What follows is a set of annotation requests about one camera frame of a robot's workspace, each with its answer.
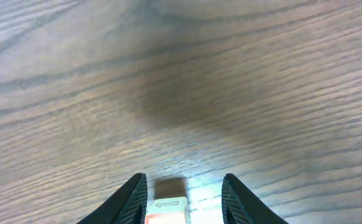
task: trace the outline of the wooden table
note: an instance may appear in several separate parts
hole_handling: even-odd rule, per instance
[[[0,0],[0,223],[74,223],[136,172],[222,223],[362,223],[362,1]],[[173,187],[164,187],[171,191]]]

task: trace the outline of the wooden surface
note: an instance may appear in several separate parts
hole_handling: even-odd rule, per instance
[[[0,0],[0,223],[76,222],[136,172],[186,178],[192,223],[227,172],[362,223],[362,1]]]

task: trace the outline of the white eraser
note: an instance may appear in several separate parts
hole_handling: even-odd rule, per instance
[[[145,224],[190,224],[186,197],[154,200],[145,217]]]

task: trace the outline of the brown wood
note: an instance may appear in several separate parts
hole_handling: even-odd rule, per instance
[[[185,178],[192,223],[227,172],[362,223],[362,1],[0,0],[0,223],[76,222],[136,172]]]

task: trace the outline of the dark wood grain streak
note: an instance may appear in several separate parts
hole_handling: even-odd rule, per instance
[[[0,0],[0,223],[71,223],[136,172],[222,223],[362,223],[362,1]]]

